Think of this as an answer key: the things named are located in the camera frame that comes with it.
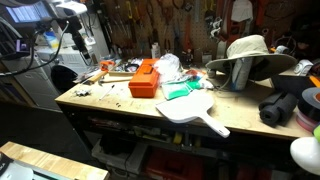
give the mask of orange toolbox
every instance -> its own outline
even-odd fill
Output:
[[[132,97],[153,98],[158,88],[159,73],[153,68],[158,59],[144,59],[129,82]]]

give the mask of desk lamp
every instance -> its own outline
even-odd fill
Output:
[[[320,175],[320,124],[313,130],[313,135],[294,140],[290,153],[293,160],[304,170]]]

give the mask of white paddle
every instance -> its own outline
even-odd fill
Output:
[[[200,117],[211,129],[226,138],[230,131],[207,113],[212,105],[213,99],[209,94],[194,90],[188,96],[157,104],[156,108],[174,123],[186,123]]]

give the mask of wooden workbench top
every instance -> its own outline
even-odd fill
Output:
[[[39,167],[61,176],[78,180],[105,180],[109,172],[13,142],[7,142],[0,151],[10,158]]]
[[[108,91],[112,85],[115,86],[110,93],[99,101],[101,95]],[[78,97],[75,95],[76,90],[90,90],[91,95]],[[297,109],[284,126],[278,125],[273,128],[262,123],[258,105],[273,92],[269,80],[261,81],[259,84],[250,83],[241,92],[201,91],[206,91],[214,99],[213,107],[208,110],[209,115],[232,131],[290,139],[312,136],[310,132],[297,124],[295,120]],[[58,104],[167,120],[155,108],[155,104],[163,101],[165,98],[160,88],[154,98],[133,98],[128,88],[128,81],[106,83],[102,86],[99,86],[98,83],[91,86],[76,85],[56,99]],[[196,119],[191,123],[206,126],[201,119]]]

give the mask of beige hat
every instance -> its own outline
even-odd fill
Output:
[[[248,79],[262,81],[297,64],[297,60],[292,56],[270,54],[263,36],[260,35],[237,39],[227,49],[227,57],[227,59],[210,61],[206,64],[206,67],[223,73],[230,73],[230,62],[234,65],[238,58],[254,57]]]

